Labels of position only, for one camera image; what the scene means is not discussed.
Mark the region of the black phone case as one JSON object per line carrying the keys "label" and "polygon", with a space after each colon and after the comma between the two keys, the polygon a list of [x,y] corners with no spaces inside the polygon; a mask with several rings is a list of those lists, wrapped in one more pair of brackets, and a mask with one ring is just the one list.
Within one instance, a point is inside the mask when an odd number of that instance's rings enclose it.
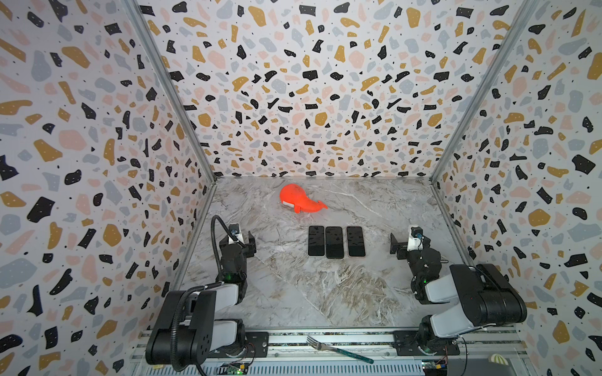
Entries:
{"label": "black phone case", "polygon": [[326,227],[325,254],[328,259],[344,258],[344,239],[341,227]]}

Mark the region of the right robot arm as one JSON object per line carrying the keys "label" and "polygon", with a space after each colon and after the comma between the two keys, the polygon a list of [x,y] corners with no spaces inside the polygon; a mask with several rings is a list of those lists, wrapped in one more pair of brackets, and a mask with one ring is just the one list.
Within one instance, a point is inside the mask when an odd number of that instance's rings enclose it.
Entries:
{"label": "right robot arm", "polygon": [[449,274],[442,276],[441,254],[430,246],[421,227],[410,227],[406,242],[391,234],[390,254],[407,262],[410,288],[419,303],[451,305],[421,319],[413,338],[405,338],[403,346],[415,346],[426,355],[448,353],[461,335],[519,324],[528,316],[525,301],[492,264],[451,264]]}

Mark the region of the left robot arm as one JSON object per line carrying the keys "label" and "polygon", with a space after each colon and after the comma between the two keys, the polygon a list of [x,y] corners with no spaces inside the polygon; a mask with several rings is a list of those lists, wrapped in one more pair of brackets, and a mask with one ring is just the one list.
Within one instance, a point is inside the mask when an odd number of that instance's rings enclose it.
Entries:
{"label": "left robot arm", "polygon": [[248,287],[248,259],[256,253],[251,233],[243,236],[238,224],[212,243],[219,265],[217,281],[171,291],[167,294],[145,349],[145,360],[154,366],[183,371],[199,367],[212,355],[240,358],[248,352],[241,319],[218,319],[216,314],[241,303]]}

